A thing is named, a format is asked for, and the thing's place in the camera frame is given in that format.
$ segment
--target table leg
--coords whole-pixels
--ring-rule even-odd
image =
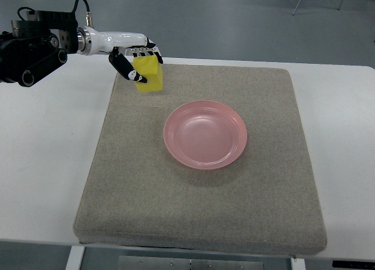
[[[291,258],[292,270],[306,270],[305,260],[301,258]]]
[[[302,0],[299,0],[299,2],[298,2],[298,4],[297,4],[297,6],[295,7],[295,9],[294,9],[294,12],[293,12],[293,15],[295,15],[295,12],[297,11],[297,8],[298,8],[298,6],[299,6],[299,3],[301,2]]]
[[[80,270],[84,247],[81,245],[72,246],[65,270]]]

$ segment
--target cable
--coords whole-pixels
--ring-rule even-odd
[[[28,6],[23,6],[23,7],[20,7],[18,10],[17,10],[17,14],[18,16],[21,18],[21,20],[25,21],[25,19],[21,16],[20,12],[24,9],[28,9],[30,11],[35,11],[34,9],[32,8],[29,8]]]
[[[76,0],[76,1],[74,2],[74,8],[73,8],[73,10],[72,10],[71,12],[76,13],[77,6],[78,6],[78,1],[79,1],[79,0]],[[89,11],[90,11],[90,7],[88,6],[88,2],[87,2],[86,0],[82,0],[82,1],[84,1],[84,4],[86,5],[86,11],[89,12]]]

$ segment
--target gray floor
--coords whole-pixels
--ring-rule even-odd
[[[295,16],[298,0],[88,2],[97,30],[143,33],[165,57],[375,68],[375,0],[344,0],[340,11],[336,9],[340,0],[302,0]],[[18,18],[21,6],[71,11],[73,4],[74,0],[0,0],[0,28],[10,31],[10,20]],[[80,3],[80,25],[84,11]],[[119,254],[108,248],[88,249],[82,269],[114,269]],[[69,247],[0,242],[0,269],[64,269],[68,255]],[[306,262],[308,270],[332,269],[331,264]]]

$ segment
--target pink bowl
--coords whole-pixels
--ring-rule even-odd
[[[218,169],[245,149],[247,130],[227,105],[199,100],[174,110],[164,125],[164,143],[180,163],[195,169]]]

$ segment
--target white table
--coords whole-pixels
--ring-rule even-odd
[[[171,58],[165,63],[287,69],[328,234],[327,249],[316,257],[375,260],[375,70]],[[31,88],[0,84],[0,240],[79,244],[72,226],[115,75],[107,56],[74,54]],[[132,82],[129,88],[136,91]]]

